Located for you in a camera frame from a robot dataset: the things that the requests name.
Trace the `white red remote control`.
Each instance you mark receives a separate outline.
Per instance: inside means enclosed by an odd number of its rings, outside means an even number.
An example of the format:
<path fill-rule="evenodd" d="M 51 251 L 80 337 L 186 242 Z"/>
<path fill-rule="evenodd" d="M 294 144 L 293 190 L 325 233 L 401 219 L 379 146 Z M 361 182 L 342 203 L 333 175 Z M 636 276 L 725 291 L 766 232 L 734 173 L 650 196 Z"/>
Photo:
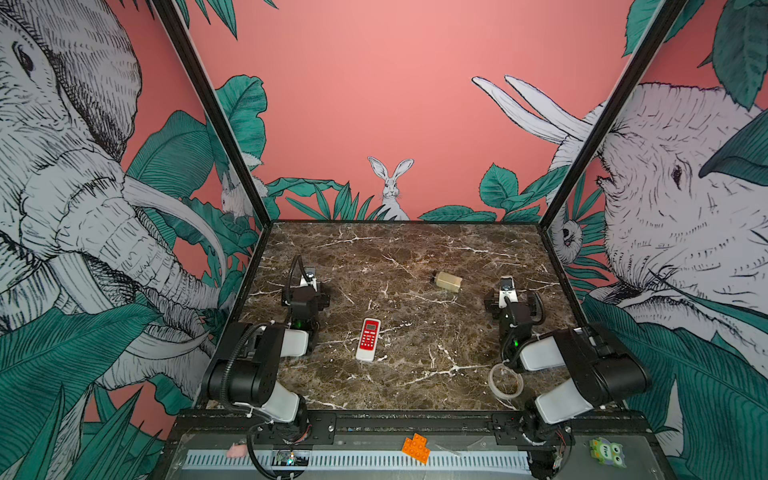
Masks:
<path fill-rule="evenodd" d="M 366 318 L 360 333 L 360 338 L 355 358 L 363 362 L 372 362 L 379 339 L 381 321 L 374 318 Z"/>

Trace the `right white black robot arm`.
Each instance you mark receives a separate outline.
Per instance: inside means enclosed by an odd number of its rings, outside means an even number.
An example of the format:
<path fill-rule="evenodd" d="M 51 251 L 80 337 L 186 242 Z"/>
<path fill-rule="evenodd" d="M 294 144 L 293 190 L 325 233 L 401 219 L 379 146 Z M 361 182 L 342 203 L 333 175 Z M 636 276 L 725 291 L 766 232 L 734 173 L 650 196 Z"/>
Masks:
<path fill-rule="evenodd" d="M 530 447 L 528 464 L 535 479 L 553 479 L 570 457 L 573 441 L 569 422 L 576 417 L 618 404 L 650 389 L 652 380 L 640 360 L 601 324 L 533 331 L 544 323 L 541 297 L 532 293 L 521 302 L 514 288 L 487 293 L 485 310 L 498 322 L 500 358 L 487 383 L 504 406 L 524 391 L 523 372 L 564 367 L 569 378 L 551 391 L 528 401 L 514 428 Z"/>

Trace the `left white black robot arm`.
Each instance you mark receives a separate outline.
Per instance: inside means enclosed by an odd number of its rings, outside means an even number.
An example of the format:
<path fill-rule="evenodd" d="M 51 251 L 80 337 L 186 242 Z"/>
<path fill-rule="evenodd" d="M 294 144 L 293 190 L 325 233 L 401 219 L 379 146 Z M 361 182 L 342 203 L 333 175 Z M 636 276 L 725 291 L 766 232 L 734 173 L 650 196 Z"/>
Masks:
<path fill-rule="evenodd" d="M 278 381 L 278 370 L 283 358 L 311 353 L 318 313 L 329 303 L 315 270 L 307 269 L 302 257 L 295 255 L 281 292 L 281 304 L 287 309 L 285 320 L 228 326 L 203 375 L 204 399 L 254 421 L 246 431 L 246 454 L 267 479 L 301 475 L 297 469 L 274 471 L 266 467 L 256 455 L 255 443 L 261 427 L 290 448 L 308 438 L 311 423 L 306 400 Z"/>

